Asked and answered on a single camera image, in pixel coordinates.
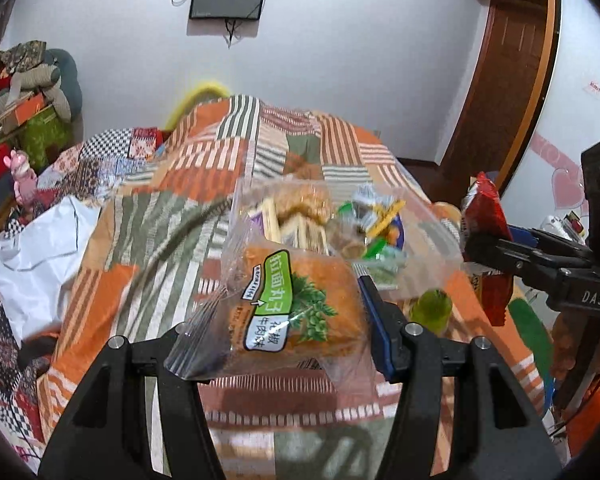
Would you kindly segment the person's right hand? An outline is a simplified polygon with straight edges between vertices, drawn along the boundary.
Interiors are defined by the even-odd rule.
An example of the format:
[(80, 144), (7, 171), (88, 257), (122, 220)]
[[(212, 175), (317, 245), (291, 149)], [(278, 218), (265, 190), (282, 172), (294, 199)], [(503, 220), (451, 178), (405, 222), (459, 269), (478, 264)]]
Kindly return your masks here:
[[(582, 337), (584, 325), (577, 313), (562, 312), (555, 320), (552, 328), (553, 361), (550, 374), (560, 382), (576, 364), (576, 356)], [(600, 354), (592, 361), (594, 372), (600, 374)]]

